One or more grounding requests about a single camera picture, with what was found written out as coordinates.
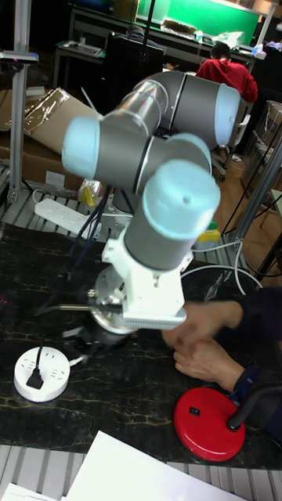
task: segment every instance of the black switch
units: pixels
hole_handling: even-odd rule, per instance
[[[193,416],[198,416],[200,417],[200,409],[195,409],[194,407],[190,407],[190,414],[193,414]]]

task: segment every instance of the light blue joint cap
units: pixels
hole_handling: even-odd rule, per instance
[[[229,143],[240,105],[236,88],[221,84],[215,104],[215,139],[217,144]]]
[[[203,168],[187,160],[161,165],[143,191],[150,225],[171,240],[196,239],[206,230],[220,201],[220,189]]]
[[[99,156],[100,126],[97,117],[76,117],[63,139],[64,168],[82,178],[94,179]]]
[[[208,146],[206,143],[203,141],[203,139],[199,138],[195,134],[189,134],[188,132],[182,132],[181,134],[175,134],[171,138],[167,140],[167,142],[174,142],[174,141],[186,141],[186,142],[191,142],[195,146],[201,150],[201,152],[206,156],[208,164],[210,166],[210,172],[212,173],[212,158],[211,158],[211,152],[208,149]]]

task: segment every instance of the green wall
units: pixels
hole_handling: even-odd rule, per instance
[[[171,0],[157,0],[154,6],[153,19],[162,21],[168,16],[168,9]],[[150,0],[140,0],[138,14],[148,16],[150,10]]]
[[[147,16],[150,0],[141,0],[138,14]],[[192,24],[206,34],[218,35],[224,31],[244,31],[248,45],[258,23],[258,14],[222,5],[212,0],[157,0],[153,19],[174,20]]]

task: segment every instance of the red jacket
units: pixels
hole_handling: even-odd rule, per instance
[[[248,103],[254,103],[258,97],[257,84],[247,68],[239,63],[229,63],[227,59],[207,59],[200,66],[196,77],[234,87]]]

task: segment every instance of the person's arm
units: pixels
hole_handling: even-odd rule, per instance
[[[256,364],[242,367],[216,341],[198,341],[193,346],[175,343],[175,368],[189,377],[217,383],[240,405],[257,384],[276,382],[276,377]],[[260,398],[248,419],[282,442],[282,395]]]
[[[245,68],[245,70],[246,81],[242,98],[248,103],[254,103],[258,98],[258,86],[254,78],[249,74],[247,68]]]
[[[282,287],[265,287],[235,300],[243,310],[237,329],[255,331],[268,341],[282,341]]]
[[[164,341],[174,346],[212,339],[222,328],[256,332],[257,336],[282,341],[282,287],[266,287],[233,301],[185,303],[186,320],[174,330],[162,332]]]

